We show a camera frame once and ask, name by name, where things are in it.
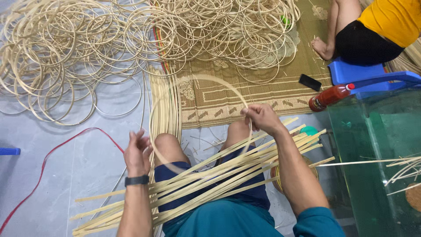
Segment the red bottle cap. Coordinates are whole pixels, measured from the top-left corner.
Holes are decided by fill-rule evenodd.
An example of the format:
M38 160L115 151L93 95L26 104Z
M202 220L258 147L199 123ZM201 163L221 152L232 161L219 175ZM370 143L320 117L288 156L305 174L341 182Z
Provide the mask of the red bottle cap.
M349 91L352 90L352 89L355 89L355 85L350 83L350 84L346 85L346 89L349 90Z

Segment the green glass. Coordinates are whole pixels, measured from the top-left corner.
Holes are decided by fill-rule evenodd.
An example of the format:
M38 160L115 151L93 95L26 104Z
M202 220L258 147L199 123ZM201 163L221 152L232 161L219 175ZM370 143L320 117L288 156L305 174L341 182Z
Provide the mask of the green glass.
M350 96L328 107L337 148L336 162L421 156L421 90L382 93L365 93L370 97L362 100ZM387 196L414 183L414 177L385 187L404 167L386 167L387 164L390 162L341 166L358 234L419 237L421 212L409 205L405 191Z

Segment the forearm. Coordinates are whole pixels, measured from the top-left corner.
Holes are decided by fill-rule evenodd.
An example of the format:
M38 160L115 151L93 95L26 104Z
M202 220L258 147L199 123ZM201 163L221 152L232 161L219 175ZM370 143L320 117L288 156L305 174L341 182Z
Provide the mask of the forearm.
M147 185L130 185L126 188L123 216L118 237L151 237L152 213Z
M278 146L282 189L295 215L310 207L329 207L322 187L301 157L287 129L281 128L274 138Z

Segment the black watch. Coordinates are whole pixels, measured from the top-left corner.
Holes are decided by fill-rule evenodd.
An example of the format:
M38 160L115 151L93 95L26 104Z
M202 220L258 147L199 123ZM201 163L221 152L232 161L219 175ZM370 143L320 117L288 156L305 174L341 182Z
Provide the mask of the black watch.
M126 177L124 186L127 187L127 185L148 184L148 183L149 183L148 175L142 175L142 176L133 177L133 178Z

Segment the hand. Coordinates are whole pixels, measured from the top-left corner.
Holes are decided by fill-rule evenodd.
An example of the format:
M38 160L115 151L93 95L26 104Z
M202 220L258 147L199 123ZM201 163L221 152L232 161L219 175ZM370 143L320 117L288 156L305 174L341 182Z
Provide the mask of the hand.
M144 133L144 130L140 130L137 134L130 131L129 145L124 151L124 161L129 178L147 175L151 170L149 155L152 152L152 147L149 137L142 137Z
M245 115L245 122L249 124L252 121L253 130L262 129L271 136L287 130L281 123L273 108L268 104L252 104L240 112Z

